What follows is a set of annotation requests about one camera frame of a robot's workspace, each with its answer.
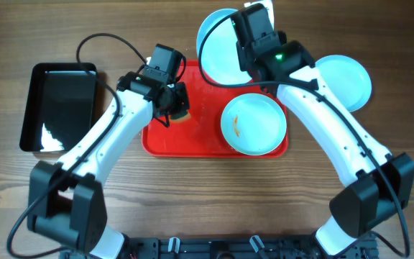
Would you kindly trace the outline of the green yellow sponge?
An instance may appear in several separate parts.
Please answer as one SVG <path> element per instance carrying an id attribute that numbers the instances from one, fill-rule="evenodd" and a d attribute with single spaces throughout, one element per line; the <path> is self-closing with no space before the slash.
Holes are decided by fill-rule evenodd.
<path id="1" fill-rule="evenodd" d="M 190 119 L 190 113 L 188 110 L 181 111 L 170 116 L 170 121 L 173 123 L 181 123 L 188 119 Z"/>

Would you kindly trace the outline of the black water basin tray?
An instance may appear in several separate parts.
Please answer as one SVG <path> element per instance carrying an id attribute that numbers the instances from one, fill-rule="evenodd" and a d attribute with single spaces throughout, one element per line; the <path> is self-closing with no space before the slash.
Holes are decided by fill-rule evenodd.
<path id="1" fill-rule="evenodd" d="M 38 63 L 32 69 L 19 147 L 31 153 L 71 150 L 93 126 L 96 66 Z"/>

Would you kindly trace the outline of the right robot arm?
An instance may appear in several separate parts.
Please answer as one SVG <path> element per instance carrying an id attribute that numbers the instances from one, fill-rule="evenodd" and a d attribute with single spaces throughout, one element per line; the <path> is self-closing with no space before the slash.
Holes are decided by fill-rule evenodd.
<path id="1" fill-rule="evenodd" d="M 414 162 L 393 156 L 332 93 L 309 52 L 273 30 L 236 32 L 239 66 L 255 85 L 272 94 L 306 126 L 327 154 L 344 190 L 329 203 L 331 217 L 315 233 L 319 250 L 337 258 L 380 223 L 397 215 L 404 251 L 410 238 L 403 214 L 414 181 Z"/>

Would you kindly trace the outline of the light blue plate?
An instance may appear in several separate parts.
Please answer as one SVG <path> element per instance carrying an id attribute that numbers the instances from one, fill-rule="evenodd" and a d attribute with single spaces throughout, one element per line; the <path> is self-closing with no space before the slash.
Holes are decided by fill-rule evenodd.
<path id="1" fill-rule="evenodd" d="M 231 85 L 249 83 L 251 77 L 239 68 L 236 34 L 230 19 L 222 22 L 208 37 L 202 52 L 202 66 L 213 81 Z"/>
<path id="2" fill-rule="evenodd" d="M 372 80 L 364 66 L 345 55 L 328 55 L 316 67 L 335 97 L 349 112 L 361 109 L 372 95 Z"/>
<path id="3" fill-rule="evenodd" d="M 287 120 L 282 107 L 263 94 L 242 94 L 224 108 L 221 133 L 235 151 L 245 155 L 266 155 L 285 139 Z"/>

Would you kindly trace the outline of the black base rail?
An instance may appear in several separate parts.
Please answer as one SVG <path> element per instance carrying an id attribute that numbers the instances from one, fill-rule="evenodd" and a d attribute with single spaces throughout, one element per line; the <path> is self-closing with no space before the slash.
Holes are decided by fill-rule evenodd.
<path id="1" fill-rule="evenodd" d="M 330 258 L 314 235 L 247 239 L 126 238 L 119 258 L 134 259 L 311 259 Z"/>

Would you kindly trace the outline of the red plastic tray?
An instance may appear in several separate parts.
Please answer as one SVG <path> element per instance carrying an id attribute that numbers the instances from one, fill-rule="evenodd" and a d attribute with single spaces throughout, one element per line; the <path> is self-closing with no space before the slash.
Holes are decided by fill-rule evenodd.
<path id="1" fill-rule="evenodd" d="M 220 119 L 225 106 L 242 94 L 263 94 L 255 86 L 246 88 L 217 88 L 206 83 L 199 72 L 198 61 L 188 60 L 181 79 L 188 91 L 190 119 L 181 123 L 170 123 L 164 127 L 153 120 L 142 130 L 142 145 L 157 157 L 187 158 L 242 158 L 247 155 L 235 151 L 221 133 Z M 277 99 L 287 119 L 287 111 Z M 276 158 L 288 148 L 286 133 L 283 142 L 271 153 L 259 158 Z"/>

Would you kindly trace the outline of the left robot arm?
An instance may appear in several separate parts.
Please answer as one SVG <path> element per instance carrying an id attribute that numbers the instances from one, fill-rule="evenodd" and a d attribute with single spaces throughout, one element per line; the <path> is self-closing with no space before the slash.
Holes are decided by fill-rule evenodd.
<path id="1" fill-rule="evenodd" d="M 95 258 L 130 255 L 129 238 L 107 225 L 104 184 L 132 139 L 153 119 L 170 125 L 189 101 L 182 82 L 129 72 L 108 109 L 86 136 L 56 163 L 40 161 L 30 173 L 29 231 Z"/>

